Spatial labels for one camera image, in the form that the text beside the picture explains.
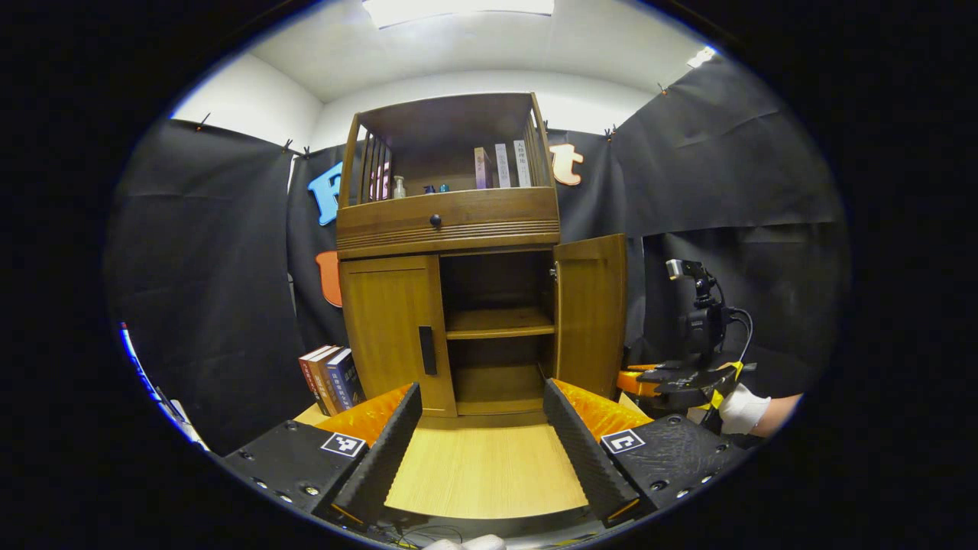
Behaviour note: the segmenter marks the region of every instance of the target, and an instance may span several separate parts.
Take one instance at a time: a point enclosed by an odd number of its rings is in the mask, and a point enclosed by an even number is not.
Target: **cabinet door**
[[[339,284],[367,398],[417,381],[425,415],[455,416],[438,256],[342,261]]]
[[[625,236],[554,247],[554,378],[611,398],[625,339]]]

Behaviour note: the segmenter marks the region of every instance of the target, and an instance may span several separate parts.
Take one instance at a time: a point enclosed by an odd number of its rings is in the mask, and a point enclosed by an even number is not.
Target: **blue book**
[[[343,410],[353,408],[367,400],[360,385],[360,378],[357,376],[356,366],[353,364],[352,349],[348,347],[337,353],[326,364],[326,369],[330,374],[330,384],[336,389],[336,396],[339,397]]]

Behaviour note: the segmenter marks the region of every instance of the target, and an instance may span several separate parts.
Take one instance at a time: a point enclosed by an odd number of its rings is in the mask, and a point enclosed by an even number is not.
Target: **bottle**
[[[394,176],[397,187],[394,188],[394,199],[404,199],[408,192],[404,189],[404,176]]]

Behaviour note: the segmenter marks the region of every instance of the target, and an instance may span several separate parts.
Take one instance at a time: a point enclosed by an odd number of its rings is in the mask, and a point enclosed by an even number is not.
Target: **wooden cabinet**
[[[472,147],[513,140],[526,146],[531,185],[475,189]],[[367,398],[418,381],[426,416],[527,412],[542,409],[548,377],[612,397],[624,236],[558,244],[546,143],[532,94],[437,98],[354,116],[336,242]],[[409,197],[390,198],[394,174],[411,181]],[[438,181],[452,191],[422,194]]]

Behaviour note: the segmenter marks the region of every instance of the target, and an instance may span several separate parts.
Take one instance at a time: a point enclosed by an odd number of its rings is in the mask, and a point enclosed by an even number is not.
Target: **ceiling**
[[[361,0],[314,7],[250,53],[324,103],[371,86],[462,70],[536,70],[659,92],[689,68],[702,39],[624,0],[556,0],[551,17],[437,16],[377,29]]]

